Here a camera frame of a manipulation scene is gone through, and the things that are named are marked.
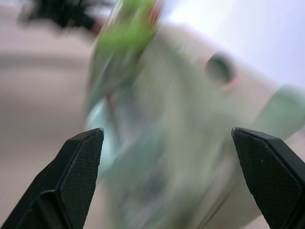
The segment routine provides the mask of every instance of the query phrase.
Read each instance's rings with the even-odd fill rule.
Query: black object
[[[95,190],[104,133],[66,141],[33,180],[2,229],[82,229]]]
[[[96,20],[85,13],[82,5],[73,5],[63,0],[37,0],[29,13],[23,12],[21,21],[49,19],[60,28],[84,27],[91,31]]]
[[[233,128],[247,186],[271,229],[305,228],[305,163],[279,138]]]

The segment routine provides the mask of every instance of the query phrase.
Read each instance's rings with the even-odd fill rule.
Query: textured rubber pad
[[[95,191],[103,132],[82,142],[60,186],[60,197],[73,229],[82,229]]]
[[[234,128],[247,186],[271,229],[304,228],[305,164],[279,138]]]

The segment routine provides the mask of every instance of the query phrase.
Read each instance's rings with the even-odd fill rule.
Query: blurry object
[[[129,136],[138,132],[139,124],[136,123],[141,120],[143,108],[138,103],[134,103],[136,95],[130,86],[141,67],[139,65],[141,53],[156,33],[155,25],[158,18],[154,19],[155,25],[151,25],[150,19],[151,14],[158,16],[158,12],[154,12],[154,10],[158,10],[154,0],[118,1],[107,25],[97,39],[88,102],[91,115],[88,116],[88,120],[90,123],[96,124],[99,122],[101,114],[103,114],[102,120],[109,120],[102,126],[107,129],[109,141],[105,147],[107,149],[109,147],[110,151],[123,144],[122,138],[124,137],[118,137],[118,132],[122,131],[122,128],[123,132]],[[121,119],[121,115],[117,114],[117,108],[120,106],[123,109],[129,107],[126,111],[128,117],[123,115],[124,118]],[[135,122],[135,125],[130,126],[130,129],[136,130],[132,134],[130,134],[130,129],[126,128],[129,121]],[[101,171],[110,166],[111,161],[116,157],[112,152],[108,154],[107,149],[102,155],[105,157],[105,160],[102,161],[105,167],[102,166]]]
[[[2,229],[82,229],[104,139],[94,129],[69,139],[33,180]]]
[[[279,138],[234,128],[244,178],[271,229],[305,227],[305,164]]]
[[[287,139],[305,125],[305,94],[285,85],[270,98],[252,128]]]
[[[73,4],[67,0],[35,0],[32,5],[23,8],[19,20],[21,22],[51,20],[62,29],[83,27],[98,34],[102,24],[86,13],[87,7],[81,1]]]
[[[243,118],[164,39],[153,36],[144,50],[111,43],[113,50],[102,45],[94,54],[87,128],[103,126],[107,133],[99,175],[107,190],[109,229],[191,228],[216,176],[217,192],[204,198],[208,204],[200,216],[207,220],[240,181],[234,154],[224,152],[224,143]],[[229,169],[221,173],[223,164]],[[248,208],[247,218],[234,225],[258,216],[251,204],[255,208]]]

